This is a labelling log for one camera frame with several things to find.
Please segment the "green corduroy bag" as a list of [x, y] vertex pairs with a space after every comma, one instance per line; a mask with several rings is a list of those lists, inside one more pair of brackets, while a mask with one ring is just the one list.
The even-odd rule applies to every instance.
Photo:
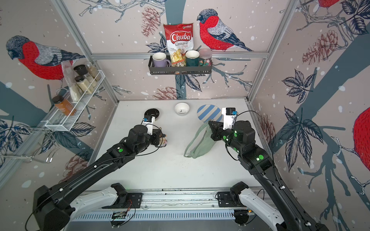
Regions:
[[216, 144], [216, 141], [211, 138], [211, 135], [212, 130], [210, 125], [208, 123], [203, 123], [197, 130], [192, 141], [186, 147], [184, 157], [196, 159], [210, 152]]

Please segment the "plush doll keychain decoration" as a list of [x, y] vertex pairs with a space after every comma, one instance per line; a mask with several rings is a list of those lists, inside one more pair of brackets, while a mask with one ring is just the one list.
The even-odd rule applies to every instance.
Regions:
[[166, 136], [163, 136], [160, 138], [160, 147], [163, 148], [163, 147], [166, 147], [167, 145], [167, 137]]

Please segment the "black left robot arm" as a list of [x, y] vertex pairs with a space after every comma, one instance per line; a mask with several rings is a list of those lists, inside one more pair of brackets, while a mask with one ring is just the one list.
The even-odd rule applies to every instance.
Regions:
[[99, 159], [71, 178], [52, 187], [43, 185], [34, 192], [32, 216], [39, 230], [60, 231], [71, 220], [98, 208], [131, 209], [138, 200], [131, 199], [120, 183], [90, 195], [81, 194], [108, 174], [120, 169], [154, 145], [164, 144], [162, 129], [155, 126], [151, 134], [148, 125], [136, 125], [129, 135], [109, 148]]

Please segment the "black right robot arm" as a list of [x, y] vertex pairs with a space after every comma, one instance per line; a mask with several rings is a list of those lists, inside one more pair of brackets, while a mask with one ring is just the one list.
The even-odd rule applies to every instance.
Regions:
[[231, 129], [222, 122], [208, 122], [214, 141], [223, 141], [226, 147], [238, 153], [240, 164], [261, 184], [274, 207], [258, 197], [247, 184], [239, 182], [230, 189], [237, 205], [251, 209], [274, 231], [326, 231], [326, 225], [316, 222], [299, 204], [276, 171], [268, 153], [255, 141], [255, 130], [249, 121], [237, 121]]

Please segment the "clear plastic bag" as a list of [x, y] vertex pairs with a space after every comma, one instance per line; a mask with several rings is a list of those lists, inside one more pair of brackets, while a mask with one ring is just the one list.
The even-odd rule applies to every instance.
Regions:
[[75, 81], [75, 74], [72, 65], [70, 61], [62, 61], [61, 67], [64, 79], [66, 80], [67, 85], [69, 87], [72, 102], [77, 103], [81, 99], [83, 92], [81, 91], [80, 87], [77, 85]]

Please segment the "red Chuba chips bag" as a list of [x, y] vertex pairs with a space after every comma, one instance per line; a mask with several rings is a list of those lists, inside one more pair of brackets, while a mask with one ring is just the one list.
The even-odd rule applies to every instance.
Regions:
[[164, 25], [172, 67], [186, 66], [186, 53], [193, 50], [193, 24]]

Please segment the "blue striped plate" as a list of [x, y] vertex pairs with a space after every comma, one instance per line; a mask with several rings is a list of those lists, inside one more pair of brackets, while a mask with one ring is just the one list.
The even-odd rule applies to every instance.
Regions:
[[202, 105], [197, 110], [197, 116], [203, 123], [209, 120], [214, 120], [216, 122], [223, 121], [222, 111], [215, 105]]

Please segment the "black glazed bowl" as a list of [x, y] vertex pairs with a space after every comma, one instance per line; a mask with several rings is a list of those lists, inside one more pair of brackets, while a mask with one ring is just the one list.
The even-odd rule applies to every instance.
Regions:
[[159, 117], [159, 115], [160, 115], [160, 112], [156, 108], [148, 109], [144, 113], [144, 117], [150, 117], [150, 118], [154, 117], [155, 119], [157, 119]]

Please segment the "pink lidded candy jar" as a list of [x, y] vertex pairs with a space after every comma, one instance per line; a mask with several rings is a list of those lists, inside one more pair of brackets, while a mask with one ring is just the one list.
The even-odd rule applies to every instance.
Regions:
[[212, 65], [212, 50], [211, 49], [200, 49], [198, 58], [199, 66], [211, 66]]

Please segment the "purple mug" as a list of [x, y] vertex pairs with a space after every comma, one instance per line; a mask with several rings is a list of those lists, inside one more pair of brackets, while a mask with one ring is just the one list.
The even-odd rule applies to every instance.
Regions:
[[166, 53], [158, 52], [152, 55], [153, 64], [155, 67], [170, 67], [171, 62], [167, 59]]

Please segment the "green mug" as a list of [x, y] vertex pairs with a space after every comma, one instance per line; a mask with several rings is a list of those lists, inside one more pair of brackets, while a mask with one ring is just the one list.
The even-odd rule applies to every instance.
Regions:
[[186, 52], [186, 65], [199, 66], [199, 52], [195, 50]]

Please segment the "beige spice jar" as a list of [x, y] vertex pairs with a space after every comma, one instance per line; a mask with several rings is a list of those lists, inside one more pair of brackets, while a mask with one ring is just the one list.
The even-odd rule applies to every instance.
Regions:
[[79, 75], [75, 77], [75, 81], [85, 94], [93, 94], [93, 87], [84, 76]]

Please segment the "small glass spice jar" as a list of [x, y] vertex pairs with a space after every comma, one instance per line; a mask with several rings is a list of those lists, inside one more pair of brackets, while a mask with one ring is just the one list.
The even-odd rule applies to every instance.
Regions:
[[94, 78], [96, 82], [99, 82], [101, 79], [101, 76], [99, 74], [99, 70], [91, 63], [86, 64], [86, 68], [88, 70], [88, 73]]

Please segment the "black lid spice jar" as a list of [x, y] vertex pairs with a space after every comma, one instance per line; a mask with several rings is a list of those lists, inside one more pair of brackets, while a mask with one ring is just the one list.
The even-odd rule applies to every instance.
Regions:
[[84, 64], [77, 65], [73, 68], [73, 70], [78, 74], [78, 76], [75, 77], [76, 82], [82, 82], [82, 79], [84, 79], [84, 80], [87, 80], [93, 88], [95, 88], [97, 86], [97, 82], [89, 74], [86, 65], [84, 65]]

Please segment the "black wall shelf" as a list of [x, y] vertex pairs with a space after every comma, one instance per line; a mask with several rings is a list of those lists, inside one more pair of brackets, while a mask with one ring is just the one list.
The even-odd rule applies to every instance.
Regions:
[[165, 67], [155, 67], [153, 56], [150, 57], [148, 69], [151, 75], [193, 75], [211, 74], [213, 66], [182, 66], [172, 67], [166, 63]]

